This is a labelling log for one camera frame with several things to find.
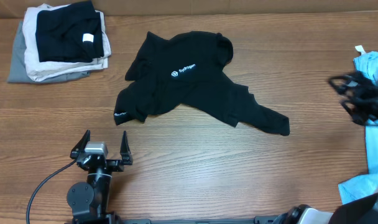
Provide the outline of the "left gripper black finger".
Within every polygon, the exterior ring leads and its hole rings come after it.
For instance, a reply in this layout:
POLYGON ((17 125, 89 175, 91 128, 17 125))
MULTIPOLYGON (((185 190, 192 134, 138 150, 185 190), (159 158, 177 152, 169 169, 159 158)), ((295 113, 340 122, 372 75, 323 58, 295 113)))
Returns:
POLYGON ((129 149, 128 141, 127 141, 127 132, 124 131, 122 135, 121 147, 120 147, 120 155, 122 159, 132 159, 131 150, 129 149))
POLYGON ((83 137, 78 141, 78 143, 73 147, 70 153, 70 157, 78 157, 82 152, 85 151, 87 143, 90 141, 90 130, 87 129, 83 137))

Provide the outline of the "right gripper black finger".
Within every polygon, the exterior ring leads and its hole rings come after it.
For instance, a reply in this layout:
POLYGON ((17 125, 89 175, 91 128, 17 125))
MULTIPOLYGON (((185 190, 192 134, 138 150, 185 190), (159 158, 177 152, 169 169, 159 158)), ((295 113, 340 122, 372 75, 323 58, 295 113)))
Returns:
POLYGON ((350 115, 352 122, 361 126, 367 124, 368 115, 354 105, 350 100, 341 101, 341 106, 347 111, 350 115))
POLYGON ((353 91, 359 87, 359 77, 359 73, 334 76, 328 79, 328 84, 337 94, 345 95, 347 91, 353 91))

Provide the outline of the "black Sydrogen t-shirt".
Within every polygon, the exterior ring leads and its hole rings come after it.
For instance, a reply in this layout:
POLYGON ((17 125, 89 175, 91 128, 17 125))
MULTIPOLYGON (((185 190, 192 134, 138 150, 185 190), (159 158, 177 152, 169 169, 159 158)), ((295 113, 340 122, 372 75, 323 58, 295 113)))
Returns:
POLYGON ((184 104, 233 127, 242 122, 288 136, 288 117, 258 104, 247 86, 223 72, 232 59, 232 42, 220 33, 191 31, 167 40, 148 32, 126 73, 130 85, 118 94, 115 123, 143 122, 184 104))

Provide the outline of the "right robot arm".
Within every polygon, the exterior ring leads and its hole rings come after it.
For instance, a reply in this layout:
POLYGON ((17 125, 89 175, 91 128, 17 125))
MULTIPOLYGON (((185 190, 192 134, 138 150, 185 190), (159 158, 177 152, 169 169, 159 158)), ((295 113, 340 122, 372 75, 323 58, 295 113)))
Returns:
MULTIPOLYGON (((351 116, 353 123, 378 130, 378 72, 376 81, 356 71, 331 77, 328 83, 337 94, 345 97, 341 106, 351 116)), ((344 203, 333 213, 299 205, 277 216, 272 224, 276 223, 378 223, 378 181, 370 195, 344 203)))

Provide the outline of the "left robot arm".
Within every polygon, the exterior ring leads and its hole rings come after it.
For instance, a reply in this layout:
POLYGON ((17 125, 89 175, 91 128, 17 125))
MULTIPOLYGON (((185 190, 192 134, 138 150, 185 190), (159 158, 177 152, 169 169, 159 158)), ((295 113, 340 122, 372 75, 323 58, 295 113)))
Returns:
POLYGON ((67 203, 71 207, 72 223, 118 224, 123 221, 115 212, 108 212, 109 191, 114 172, 122 172, 125 166, 133 164, 127 141, 127 133, 122 135, 120 159, 108 159, 105 142, 90 140, 87 130, 71 150, 70 158, 77 166, 87 171, 86 182, 78 182, 70 187, 67 203))

